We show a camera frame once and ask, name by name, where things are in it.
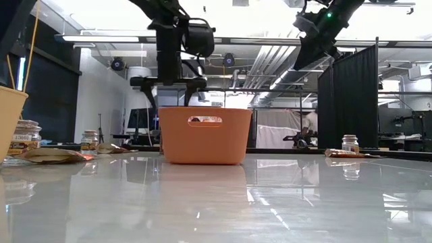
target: fluorescent light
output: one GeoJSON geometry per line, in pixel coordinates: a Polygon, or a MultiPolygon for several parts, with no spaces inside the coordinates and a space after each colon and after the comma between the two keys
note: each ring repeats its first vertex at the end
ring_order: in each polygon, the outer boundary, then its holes
{"type": "Polygon", "coordinates": [[[25,57],[21,57],[20,58],[20,68],[19,68],[19,72],[18,72],[18,85],[17,85],[17,89],[19,91],[22,91],[22,88],[24,86],[24,68],[26,65],[26,58],[25,57]]]}
{"type": "Polygon", "coordinates": [[[64,41],[84,43],[138,43],[137,36],[62,36],[64,41]]]}
{"type": "Polygon", "coordinates": [[[337,50],[342,51],[342,52],[355,52],[356,51],[355,48],[350,48],[350,47],[338,47],[337,50]]]}

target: white wall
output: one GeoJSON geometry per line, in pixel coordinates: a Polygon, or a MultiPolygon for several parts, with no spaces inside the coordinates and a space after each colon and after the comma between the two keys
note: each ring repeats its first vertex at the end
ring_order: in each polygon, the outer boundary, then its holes
{"type": "Polygon", "coordinates": [[[129,84],[93,58],[90,49],[81,50],[80,71],[74,142],[81,141],[84,130],[99,128],[99,113],[105,142],[114,142],[111,134],[121,132],[129,84]]]}
{"type": "MultiPolygon", "coordinates": [[[[430,78],[409,81],[404,76],[405,92],[431,92],[432,81],[430,78]]],[[[405,95],[405,103],[415,111],[429,111],[432,109],[432,95],[405,95]]]]}

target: plastic basket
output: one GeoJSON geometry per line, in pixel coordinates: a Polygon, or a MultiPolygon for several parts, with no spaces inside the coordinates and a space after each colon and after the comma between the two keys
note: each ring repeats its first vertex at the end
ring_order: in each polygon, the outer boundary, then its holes
{"type": "Polygon", "coordinates": [[[159,110],[163,151],[171,163],[237,165],[246,156],[252,111],[210,107],[159,110]],[[216,122],[191,121],[216,117],[216,122]]]}

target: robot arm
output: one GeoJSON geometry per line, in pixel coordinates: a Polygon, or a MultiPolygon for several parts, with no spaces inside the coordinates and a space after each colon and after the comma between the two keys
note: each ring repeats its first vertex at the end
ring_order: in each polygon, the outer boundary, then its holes
{"type": "Polygon", "coordinates": [[[215,49],[213,38],[215,29],[211,28],[206,20],[191,18],[178,0],[130,1],[152,20],[148,29],[156,30],[157,48],[157,78],[131,78],[131,86],[140,86],[153,109],[156,109],[156,102],[151,94],[151,88],[156,83],[165,86],[186,83],[185,106],[187,106],[192,94],[198,88],[205,88],[207,83],[201,75],[193,79],[182,77],[181,46],[186,53],[197,56],[197,61],[199,57],[209,57],[215,49]],[[191,23],[191,20],[203,23],[191,23]]]}
{"type": "Polygon", "coordinates": [[[306,37],[300,38],[302,47],[294,65],[300,70],[310,63],[330,55],[339,57],[334,47],[335,38],[349,26],[348,20],[365,0],[305,0],[303,10],[297,14],[294,26],[306,32],[306,37]],[[307,1],[317,1],[323,4],[318,13],[306,13],[307,1]]]}

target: snack wrapper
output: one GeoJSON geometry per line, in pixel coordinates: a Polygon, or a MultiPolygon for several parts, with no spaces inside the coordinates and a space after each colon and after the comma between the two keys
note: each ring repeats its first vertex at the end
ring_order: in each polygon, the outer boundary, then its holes
{"type": "Polygon", "coordinates": [[[58,148],[37,148],[14,156],[33,163],[56,164],[56,163],[78,163],[94,159],[92,155],[82,155],[76,151],[58,148]]]}
{"type": "Polygon", "coordinates": [[[348,159],[381,158],[379,155],[355,153],[352,151],[344,151],[344,150],[332,149],[332,148],[326,149],[324,154],[326,157],[331,157],[331,158],[348,158],[348,159]]]}
{"type": "Polygon", "coordinates": [[[102,143],[97,146],[97,152],[100,154],[119,154],[119,153],[130,153],[131,151],[121,148],[115,144],[102,143]]]}

